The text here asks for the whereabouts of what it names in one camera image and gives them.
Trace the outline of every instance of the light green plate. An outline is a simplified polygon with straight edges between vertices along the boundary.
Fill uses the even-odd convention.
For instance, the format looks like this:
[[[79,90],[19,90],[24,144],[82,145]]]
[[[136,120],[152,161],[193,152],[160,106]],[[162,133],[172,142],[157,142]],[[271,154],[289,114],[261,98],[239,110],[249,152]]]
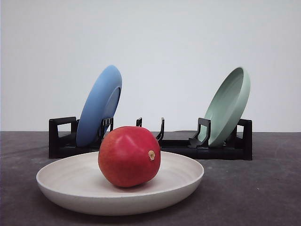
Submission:
[[[250,94],[250,77],[242,67],[232,71],[213,97],[205,114],[211,120],[209,146],[223,145],[236,127]],[[200,141],[206,137],[206,127],[201,126]]]

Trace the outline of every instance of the white plate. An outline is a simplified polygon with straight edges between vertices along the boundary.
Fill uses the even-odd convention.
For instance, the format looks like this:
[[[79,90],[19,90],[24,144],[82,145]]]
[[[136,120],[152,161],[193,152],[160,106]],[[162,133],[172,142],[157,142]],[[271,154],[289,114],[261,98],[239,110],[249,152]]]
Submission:
[[[149,182],[119,188],[103,176],[98,152],[75,155],[43,167],[37,174],[42,193],[76,212],[117,216],[159,210],[185,199],[199,185],[203,166],[188,157],[161,152],[158,174]]]

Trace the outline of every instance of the gray table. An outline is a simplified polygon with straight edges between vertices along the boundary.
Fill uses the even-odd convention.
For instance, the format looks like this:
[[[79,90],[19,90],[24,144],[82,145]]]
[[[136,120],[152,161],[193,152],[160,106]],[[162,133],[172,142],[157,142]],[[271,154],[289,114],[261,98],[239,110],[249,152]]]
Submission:
[[[253,161],[200,160],[205,174],[191,196],[133,216],[90,216],[50,202],[35,177],[53,161],[47,132],[1,132],[2,226],[301,225],[301,133],[253,133]]]

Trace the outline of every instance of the dish rack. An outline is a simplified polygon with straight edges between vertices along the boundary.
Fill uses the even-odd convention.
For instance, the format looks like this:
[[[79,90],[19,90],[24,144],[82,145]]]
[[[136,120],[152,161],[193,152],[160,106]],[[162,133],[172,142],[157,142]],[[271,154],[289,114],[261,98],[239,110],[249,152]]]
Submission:
[[[59,136],[58,125],[71,124],[69,134]],[[76,146],[76,131],[79,120],[76,117],[57,118],[49,120],[49,158],[65,158],[77,154],[95,152],[99,150],[105,132],[110,127],[113,130],[114,119],[107,118],[101,121],[95,141],[85,147]],[[209,147],[208,141],[211,133],[211,121],[198,118],[198,130],[186,139],[164,139],[165,119],[161,118],[161,129],[156,139],[162,151],[172,152],[193,159],[224,159],[224,160],[252,160],[252,121],[240,119],[237,126],[243,127],[242,137],[238,136],[237,126],[221,147]],[[136,126],[142,126],[142,118],[136,120]],[[206,137],[199,141],[201,128],[206,128]]]

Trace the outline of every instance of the white wall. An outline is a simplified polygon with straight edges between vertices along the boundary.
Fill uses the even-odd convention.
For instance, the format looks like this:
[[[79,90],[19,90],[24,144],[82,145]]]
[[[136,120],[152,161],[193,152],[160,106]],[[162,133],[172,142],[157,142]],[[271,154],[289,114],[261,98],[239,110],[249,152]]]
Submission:
[[[301,132],[301,1],[2,0],[1,130],[48,130],[80,117],[116,65],[115,127],[196,129],[224,78],[251,76],[254,131]]]

